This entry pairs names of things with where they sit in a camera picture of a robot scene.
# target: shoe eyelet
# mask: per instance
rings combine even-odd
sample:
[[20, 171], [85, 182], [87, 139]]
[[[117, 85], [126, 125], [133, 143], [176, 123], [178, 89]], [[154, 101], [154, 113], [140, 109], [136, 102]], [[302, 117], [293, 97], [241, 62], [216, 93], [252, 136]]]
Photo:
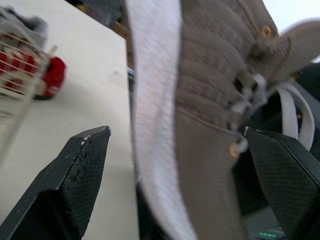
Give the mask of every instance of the shoe eyelet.
[[272, 38], [272, 31], [271, 31], [271, 29], [270, 29], [270, 27], [268, 25], [263, 25], [262, 26], [261, 33], [262, 33], [262, 35], [264, 37]]
[[236, 153], [236, 150], [238, 148], [239, 144], [238, 143], [232, 143], [230, 145], [230, 148], [229, 148], [229, 153], [232, 157], [234, 158], [238, 158], [239, 157], [239, 153]]

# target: white tabletop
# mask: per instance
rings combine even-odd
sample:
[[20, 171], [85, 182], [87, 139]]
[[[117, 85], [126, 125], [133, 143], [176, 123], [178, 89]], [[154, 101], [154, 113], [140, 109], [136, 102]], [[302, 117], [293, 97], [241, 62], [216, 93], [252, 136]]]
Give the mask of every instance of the white tabletop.
[[49, 24], [46, 48], [66, 63], [66, 82], [52, 100], [35, 101], [0, 169], [0, 223], [68, 139], [109, 125], [106, 162], [84, 240], [137, 240], [125, 41], [63, 0], [0, 0]]

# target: beige sneaker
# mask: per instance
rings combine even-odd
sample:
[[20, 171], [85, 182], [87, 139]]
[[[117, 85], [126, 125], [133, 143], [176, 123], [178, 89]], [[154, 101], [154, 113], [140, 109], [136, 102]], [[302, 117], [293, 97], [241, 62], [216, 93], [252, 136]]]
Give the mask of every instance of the beige sneaker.
[[[247, 147], [237, 130], [278, 91], [283, 133], [310, 149], [311, 111], [283, 82], [320, 53], [320, 22], [278, 36], [262, 0], [126, 4], [136, 165], [155, 219], [172, 240], [248, 239], [232, 176]], [[295, 103], [305, 113], [300, 132]]]

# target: white shoelace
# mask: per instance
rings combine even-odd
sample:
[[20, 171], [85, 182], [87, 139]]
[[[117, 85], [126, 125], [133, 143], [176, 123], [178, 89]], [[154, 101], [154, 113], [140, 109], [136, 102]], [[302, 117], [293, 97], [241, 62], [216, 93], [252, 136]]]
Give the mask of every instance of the white shoelace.
[[[251, 116], [258, 108], [266, 104], [267, 99], [278, 92], [281, 101], [282, 113], [282, 134], [295, 138], [309, 151], [315, 135], [315, 120], [310, 107], [299, 91], [290, 83], [281, 83], [277, 87], [267, 92], [267, 83], [265, 79], [256, 74], [253, 76], [257, 83], [257, 89], [253, 93], [250, 88], [242, 90], [243, 99], [235, 103], [231, 110], [243, 114], [247, 108], [250, 109]], [[302, 124], [299, 131], [296, 107], [302, 113]], [[246, 151], [248, 142], [244, 138], [238, 145], [236, 153], [240, 154]]]

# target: white wire rack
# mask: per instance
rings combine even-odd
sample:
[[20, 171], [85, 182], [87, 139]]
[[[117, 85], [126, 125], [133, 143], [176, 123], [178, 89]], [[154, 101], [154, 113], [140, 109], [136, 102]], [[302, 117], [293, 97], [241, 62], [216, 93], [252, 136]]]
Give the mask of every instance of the white wire rack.
[[0, 7], [0, 164], [49, 62], [35, 41]]

